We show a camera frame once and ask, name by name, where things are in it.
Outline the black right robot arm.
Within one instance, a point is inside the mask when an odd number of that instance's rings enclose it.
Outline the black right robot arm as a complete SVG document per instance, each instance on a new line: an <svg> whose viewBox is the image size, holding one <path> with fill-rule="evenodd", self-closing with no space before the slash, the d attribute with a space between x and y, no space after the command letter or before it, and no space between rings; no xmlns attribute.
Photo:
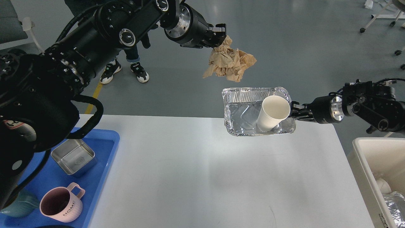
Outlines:
<svg viewBox="0 0 405 228"><path fill-rule="evenodd" d="M317 97L311 103L292 101L290 117L298 121L320 124L340 123L345 116L357 116L370 126L368 134L375 131L404 134L405 105L398 101L392 84L402 78L387 78L377 82L346 83L337 92Z"/></svg>

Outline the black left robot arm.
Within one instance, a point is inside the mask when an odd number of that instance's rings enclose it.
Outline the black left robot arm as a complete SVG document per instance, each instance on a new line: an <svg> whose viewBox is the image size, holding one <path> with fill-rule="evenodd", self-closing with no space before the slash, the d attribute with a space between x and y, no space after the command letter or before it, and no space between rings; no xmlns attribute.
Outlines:
<svg viewBox="0 0 405 228"><path fill-rule="evenodd" d="M24 170L38 152L64 139L81 139L100 121L103 105L81 95L97 73L121 50L142 41L156 23L168 39L188 48L214 48L227 36L224 23L212 25L185 1L113 0L90 7L66 25L42 54L22 51L1 55L1 208L42 169L21 184Z"/></svg>

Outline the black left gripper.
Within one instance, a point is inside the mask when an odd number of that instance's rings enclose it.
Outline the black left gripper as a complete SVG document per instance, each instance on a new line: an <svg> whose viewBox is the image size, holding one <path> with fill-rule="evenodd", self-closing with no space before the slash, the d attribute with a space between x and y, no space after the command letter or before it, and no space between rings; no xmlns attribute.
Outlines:
<svg viewBox="0 0 405 228"><path fill-rule="evenodd" d="M187 48L216 48L227 37L227 24L215 26L207 23L204 17L185 3L179 5L179 19L172 29L165 29L165 35L182 47Z"/></svg>

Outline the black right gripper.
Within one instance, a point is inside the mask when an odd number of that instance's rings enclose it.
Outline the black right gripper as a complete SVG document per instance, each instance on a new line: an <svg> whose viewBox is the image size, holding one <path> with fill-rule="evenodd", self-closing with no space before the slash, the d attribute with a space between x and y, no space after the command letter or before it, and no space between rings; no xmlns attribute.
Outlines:
<svg viewBox="0 0 405 228"><path fill-rule="evenodd" d="M328 124L340 123L344 118L342 98L339 96L317 97L310 104L292 101L290 106L292 113L290 116L298 121Z"/></svg>

